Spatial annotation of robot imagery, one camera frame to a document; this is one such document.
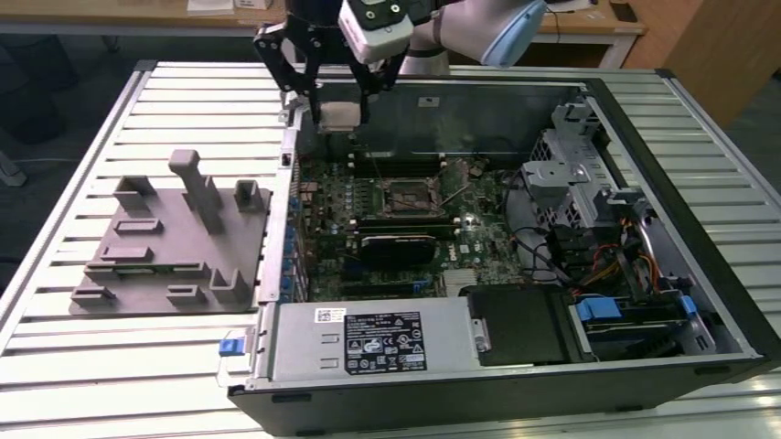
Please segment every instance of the motherboard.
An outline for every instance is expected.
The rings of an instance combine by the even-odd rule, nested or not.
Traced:
[[[444,296],[461,276],[523,282],[501,206],[512,174],[479,157],[304,161],[307,301]]]

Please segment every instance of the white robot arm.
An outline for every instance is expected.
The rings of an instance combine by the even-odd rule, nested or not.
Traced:
[[[404,58],[409,73],[445,50],[485,65],[512,65],[531,43],[544,0],[288,0],[283,24],[260,29],[254,48],[283,91],[307,99],[321,126],[316,78],[324,62],[347,63],[361,89],[356,124],[368,122],[368,97],[392,88]],[[305,56],[296,71],[281,54],[287,39]]]

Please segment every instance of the power supply label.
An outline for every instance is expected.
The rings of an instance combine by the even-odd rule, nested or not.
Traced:
[[[419,313],[344,316],[344,359],[349,375],[425,370]]]

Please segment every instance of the black plastic cover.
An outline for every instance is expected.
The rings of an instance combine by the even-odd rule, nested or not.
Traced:
[[[556,285],[477,285],[461,289],[471,317],[484,321],[489,350],[477,354],[483,366],[582,362],[570,294]]]

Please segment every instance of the aluminum extrusion table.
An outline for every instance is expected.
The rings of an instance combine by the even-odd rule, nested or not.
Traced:
[[[165,159],[193,147],[218,187],[254,178],[275,189],[285,130],[279,92],[260,64],[141,63],[0,300],[3,438],[264,437],[220,388],[217,342],[253,314],[86,319],[68,315],[117,203],[124,174],[180,185]],[[781,328],[781,198],[675,79],[652,70],[456,68],[455,74],[600,77],[694,214]],[[631,183],[627,163],[616,163]],[[276,246],[268,240],[265,246]],[[265,276],[262,267],[260,276]],[[221,365],[246,372],[241,358]],[[781,377],[695,391],[654,410],[349,435],[568,438],[776,437]]]

